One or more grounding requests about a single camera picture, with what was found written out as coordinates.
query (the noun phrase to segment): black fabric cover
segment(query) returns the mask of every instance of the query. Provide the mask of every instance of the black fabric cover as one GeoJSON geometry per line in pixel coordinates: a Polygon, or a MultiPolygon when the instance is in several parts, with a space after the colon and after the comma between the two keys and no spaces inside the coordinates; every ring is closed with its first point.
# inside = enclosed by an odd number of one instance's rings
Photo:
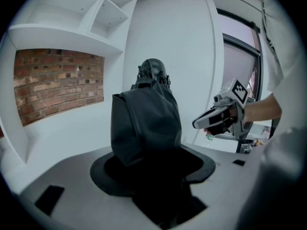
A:
{"type": "Polygon", "coordinates": [[[171,90],[150,78],[113,95],[111,146],[125,166],[181,146],[181,123],[171,90]]]}
{"type": "MultiPolygon", "coordinates": [[[[215,162],[211,158],[184,145],[181,145],[181,149],[177,149],[175,154],[171,154],[171,158],[167,156],[168,154],[161,156],[167,160],[168,166],[166,168],[163,166],[161,157],[149,161],[145,159],[144,164],[147,166],[138,164],[137,166],[125,167],[114,156],[114,153],[110,152],[92,164],[90,175],[93,182],[109,195],[133,196],[137,186],[135,181],[139,180],[143,183],[144,178],[149,178],[152,171],[158,177],[161,176],[161,173],[163,176],[167,176],[167,172],[163,169],[172,168],[188,184],[194,184],[204,182],[215,170],[215,162]]],[[[157,183],[157,180],[151,179],[154,184],[157,183]]]]}

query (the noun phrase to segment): white shirt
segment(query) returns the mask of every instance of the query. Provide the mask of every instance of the white shirt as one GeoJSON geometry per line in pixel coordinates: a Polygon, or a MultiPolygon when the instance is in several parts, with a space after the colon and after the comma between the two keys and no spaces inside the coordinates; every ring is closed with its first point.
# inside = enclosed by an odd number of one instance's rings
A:
{"type": "Polygon", "coordinates": [[[274,92],[293,67],[306,63],[306,53],[300,36],[278,0],[261,0],[262,32],[267,45],[269,65],[268,90],[274,92]]]}
{"type": "Polygon", "coordinates": [[[262,36],[272,52],[268,90],[282,110],[274,133],[278,135],[307,126],[307,57],[300,35],[278,0],[262,0],[262,19],[262,36]]]}

